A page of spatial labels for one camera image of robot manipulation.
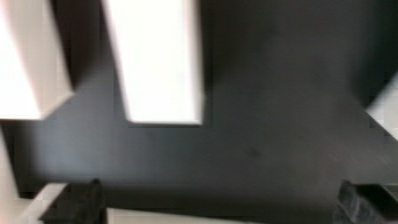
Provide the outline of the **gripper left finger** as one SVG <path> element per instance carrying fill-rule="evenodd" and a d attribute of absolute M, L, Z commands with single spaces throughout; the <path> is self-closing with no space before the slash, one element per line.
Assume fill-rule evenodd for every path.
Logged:
<path fill-rule="evenodd" d="M 16 224 L 108 224 L 103 185 L 51 183 L 16 218 Z"/>

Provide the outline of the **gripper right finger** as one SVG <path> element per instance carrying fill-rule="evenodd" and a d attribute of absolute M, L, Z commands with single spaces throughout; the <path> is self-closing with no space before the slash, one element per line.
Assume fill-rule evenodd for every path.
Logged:
<path fill-rule="evenodd" d="M 343 181 L 334 224 L 398 224 L 398 184 Z"/>

